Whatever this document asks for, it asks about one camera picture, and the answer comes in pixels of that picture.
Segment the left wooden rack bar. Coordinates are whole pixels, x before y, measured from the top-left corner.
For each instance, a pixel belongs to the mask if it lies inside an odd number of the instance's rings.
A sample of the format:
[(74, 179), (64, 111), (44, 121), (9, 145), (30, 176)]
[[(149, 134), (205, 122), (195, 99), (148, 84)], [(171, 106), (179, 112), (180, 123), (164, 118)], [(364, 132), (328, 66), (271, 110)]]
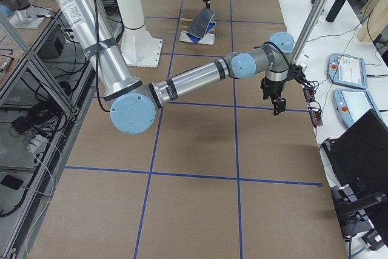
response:
[(181, 18), (180, 20), (184, 21), (184, 22), (192, 22), (193, 21), (193, 19), (188, 19), (188, 18)]

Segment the black water bottle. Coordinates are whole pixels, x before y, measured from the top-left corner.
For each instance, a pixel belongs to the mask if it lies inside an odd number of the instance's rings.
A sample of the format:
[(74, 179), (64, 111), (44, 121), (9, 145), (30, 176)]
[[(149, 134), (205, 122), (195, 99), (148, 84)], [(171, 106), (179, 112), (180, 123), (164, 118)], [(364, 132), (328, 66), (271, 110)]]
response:
[(336, 17), (338, 16), (340, 10), (342, 9), (344, 3), (346, 0), (335, 0), (333, 5), (331, 6), (327, 16), (326, 21), (327, 22), (334, 22)]

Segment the aluminium frame post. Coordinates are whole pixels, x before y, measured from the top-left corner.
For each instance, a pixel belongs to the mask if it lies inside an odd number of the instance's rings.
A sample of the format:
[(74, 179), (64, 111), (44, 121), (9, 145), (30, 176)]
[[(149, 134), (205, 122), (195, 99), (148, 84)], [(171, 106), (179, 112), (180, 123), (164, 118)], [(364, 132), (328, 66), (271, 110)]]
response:
[(299, 34), (296, 45), (294, 46), (294, 51), (290, 60), (293, 65), (296, 64), (319, 16), (322, 13), (322, 10), (324, 9), (326, 2), (327, 0), (316, 0), (312, 6), (301, 33)]

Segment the left teach pendant tablet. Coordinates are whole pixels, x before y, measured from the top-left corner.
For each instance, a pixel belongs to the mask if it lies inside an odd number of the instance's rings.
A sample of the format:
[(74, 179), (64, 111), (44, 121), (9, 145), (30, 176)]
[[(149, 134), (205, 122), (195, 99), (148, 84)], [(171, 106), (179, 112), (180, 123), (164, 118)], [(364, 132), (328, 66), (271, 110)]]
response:
[(332, 53), (328, 62), (328, 74), (334, 84), (367, 89), (366, 68), (362, 58)]

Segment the wooden block post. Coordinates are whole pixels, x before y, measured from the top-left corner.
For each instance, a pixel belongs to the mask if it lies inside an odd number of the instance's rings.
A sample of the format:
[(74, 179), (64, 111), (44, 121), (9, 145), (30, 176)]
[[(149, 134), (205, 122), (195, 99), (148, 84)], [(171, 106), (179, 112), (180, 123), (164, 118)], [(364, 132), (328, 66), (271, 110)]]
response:
[(387, 26), (387, 0), (369, 0), (361, 12), (368, 19), (356, 35), (361, 42), (373, 41)]

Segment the white towel rack base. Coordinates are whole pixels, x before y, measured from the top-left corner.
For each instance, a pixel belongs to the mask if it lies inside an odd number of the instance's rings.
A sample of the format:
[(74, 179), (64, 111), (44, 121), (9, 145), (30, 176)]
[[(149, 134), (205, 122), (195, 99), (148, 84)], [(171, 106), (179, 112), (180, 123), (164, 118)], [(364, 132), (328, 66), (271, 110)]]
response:
[(188, 33), (186, 30), (183, 30), (179, 36), (179, 41), (193, 44), (214, 45), (215, 37), (215, 34), (207, 33), (203, 38), (199, 38), (193, 34)]

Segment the right teach pendant tablet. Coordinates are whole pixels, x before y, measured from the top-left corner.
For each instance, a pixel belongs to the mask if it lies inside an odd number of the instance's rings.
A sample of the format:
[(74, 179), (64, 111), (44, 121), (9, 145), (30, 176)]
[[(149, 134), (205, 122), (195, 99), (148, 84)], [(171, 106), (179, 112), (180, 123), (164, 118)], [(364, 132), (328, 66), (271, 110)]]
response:
[(339, 117), (347, 129), (370, 109), (373, 109), (381, 118), (380, 111), (368, 90), (335, 89), (333, 100)]

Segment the teach pendant tablet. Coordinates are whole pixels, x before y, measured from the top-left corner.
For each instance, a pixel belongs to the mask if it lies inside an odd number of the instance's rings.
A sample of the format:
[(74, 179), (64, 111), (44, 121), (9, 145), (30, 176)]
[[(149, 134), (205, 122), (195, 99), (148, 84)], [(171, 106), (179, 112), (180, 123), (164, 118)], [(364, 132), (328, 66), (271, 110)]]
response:
[(381, 118), (380, 111), (368, 90), (335, 89), (333, 100), (339, 117), (347, 129), (370, 109), (373, 109)]
[(328, 62), (328, 74), (334, 84), (367, 89), (366, 68), (362, 58), (332, 53)]

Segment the grey towel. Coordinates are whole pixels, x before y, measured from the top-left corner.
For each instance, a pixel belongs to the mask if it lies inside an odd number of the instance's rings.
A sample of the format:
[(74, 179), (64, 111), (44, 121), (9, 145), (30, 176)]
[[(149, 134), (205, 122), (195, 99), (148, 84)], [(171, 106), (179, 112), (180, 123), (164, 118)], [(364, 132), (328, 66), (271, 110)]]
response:
[(196, 37), (203, 38), (207, 34), (207, 29), (210, 26), (216, 26), (214, 16), (215, 12), (212, 9), (203, 8), (198, 16), (190, 23), (187, 32)]

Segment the brown paper table mat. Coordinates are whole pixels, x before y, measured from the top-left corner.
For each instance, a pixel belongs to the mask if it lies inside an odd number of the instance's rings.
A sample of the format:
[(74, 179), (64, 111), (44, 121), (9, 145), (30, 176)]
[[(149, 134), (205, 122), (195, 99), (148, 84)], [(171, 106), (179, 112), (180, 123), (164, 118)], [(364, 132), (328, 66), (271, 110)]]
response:
[(167, 104), (126, 135), (93, 101), (30, 258), (346, 258), (302, 89), (261, 75)]

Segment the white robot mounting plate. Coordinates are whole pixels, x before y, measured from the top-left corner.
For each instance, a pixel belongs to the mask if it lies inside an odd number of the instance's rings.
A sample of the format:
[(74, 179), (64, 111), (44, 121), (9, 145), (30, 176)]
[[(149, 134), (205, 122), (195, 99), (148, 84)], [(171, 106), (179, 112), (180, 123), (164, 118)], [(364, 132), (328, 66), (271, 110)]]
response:
[(157, 67), (163, 40), (153, 38), (145, 27), (125, 29), (121, 39), (121, 53), (128, 66)]

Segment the black laptop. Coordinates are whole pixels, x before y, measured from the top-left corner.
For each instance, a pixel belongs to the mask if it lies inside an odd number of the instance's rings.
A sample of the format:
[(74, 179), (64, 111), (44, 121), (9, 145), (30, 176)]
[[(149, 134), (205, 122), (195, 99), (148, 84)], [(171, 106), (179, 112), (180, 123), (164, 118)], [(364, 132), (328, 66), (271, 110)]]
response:
[(340, 185), (359, 193), (387, 193), (387, 126), (374, 110), (322, 146)]

